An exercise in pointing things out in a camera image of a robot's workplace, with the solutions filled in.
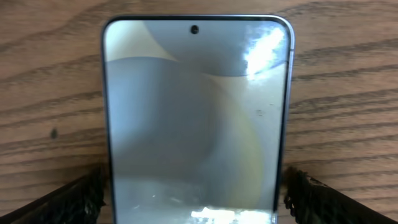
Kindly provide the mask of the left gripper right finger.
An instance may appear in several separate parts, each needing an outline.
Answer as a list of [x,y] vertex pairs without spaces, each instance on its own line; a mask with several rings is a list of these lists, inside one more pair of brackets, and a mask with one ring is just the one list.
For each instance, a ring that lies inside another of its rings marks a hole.
[[294,167],[284,171],[282,185],[285,207],[297,224],[397,224]]

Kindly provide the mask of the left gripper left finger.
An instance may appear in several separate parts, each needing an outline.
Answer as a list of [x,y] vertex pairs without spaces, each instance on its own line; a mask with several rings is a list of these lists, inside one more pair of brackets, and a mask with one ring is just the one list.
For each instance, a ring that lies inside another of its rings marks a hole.
[[2,224],[96,223],[104,202],[102,167],[1,217]]

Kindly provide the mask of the blue Samsung Galaxy smartphone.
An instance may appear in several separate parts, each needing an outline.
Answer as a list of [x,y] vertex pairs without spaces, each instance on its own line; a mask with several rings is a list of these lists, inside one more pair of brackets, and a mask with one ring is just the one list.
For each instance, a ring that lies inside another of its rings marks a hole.
[[121,15],[101,33],[115,223],[276,223],[295,34],[275,15]]

